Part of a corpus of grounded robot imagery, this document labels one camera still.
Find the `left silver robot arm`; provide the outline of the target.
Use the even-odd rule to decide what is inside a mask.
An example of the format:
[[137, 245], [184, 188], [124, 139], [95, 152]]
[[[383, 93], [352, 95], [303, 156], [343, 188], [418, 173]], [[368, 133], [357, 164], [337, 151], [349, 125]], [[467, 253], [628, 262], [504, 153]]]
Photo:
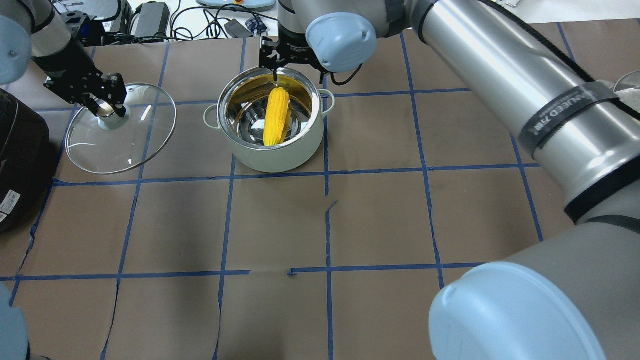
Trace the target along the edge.
[[125, 117], [127, 88], [119, 73], [96, 68], [82, 43], [48, 0], [3, 0], [0, 6], [1, 84], [20, 80], [34, 62], [45, 88], [94, 116]]

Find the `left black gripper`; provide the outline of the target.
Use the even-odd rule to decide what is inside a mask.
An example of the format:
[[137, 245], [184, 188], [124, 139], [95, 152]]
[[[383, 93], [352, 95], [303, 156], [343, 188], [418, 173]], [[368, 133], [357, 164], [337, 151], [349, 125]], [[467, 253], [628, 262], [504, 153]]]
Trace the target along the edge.
[[106, 103], [125, 117], [127, 88], [118, 72], [105, 74], [92, 64], [44, 63], [44, 87], [70, 104], [81, 104], [96, 117], [106, 117]]

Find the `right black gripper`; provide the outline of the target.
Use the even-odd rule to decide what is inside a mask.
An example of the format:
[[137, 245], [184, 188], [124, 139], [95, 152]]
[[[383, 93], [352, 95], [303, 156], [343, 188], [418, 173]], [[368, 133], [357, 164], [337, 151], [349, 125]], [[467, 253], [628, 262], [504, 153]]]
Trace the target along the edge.
[[282, 30], [277, 40], [260, 38], [258, 66], [272, 73], [273, 82], [278, 82], [278, 69], [290, 64], [311, 66], [319, 73], [318, 83], [325, 84], [329, 71], [321, 64], [304, 34]]

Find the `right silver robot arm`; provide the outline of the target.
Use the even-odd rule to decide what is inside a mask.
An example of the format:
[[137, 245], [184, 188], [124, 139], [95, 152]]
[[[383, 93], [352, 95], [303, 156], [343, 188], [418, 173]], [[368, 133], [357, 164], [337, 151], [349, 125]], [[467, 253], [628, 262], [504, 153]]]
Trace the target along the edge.
[[328, 360], [637, 360], [639, 235], [572, 227], [562, 195], [466, 91], [427, 89], [409, 33], [382, 46], [409, 92], [339, 98], [325, 173], [263, 180], [287, 224], [292, 311]]

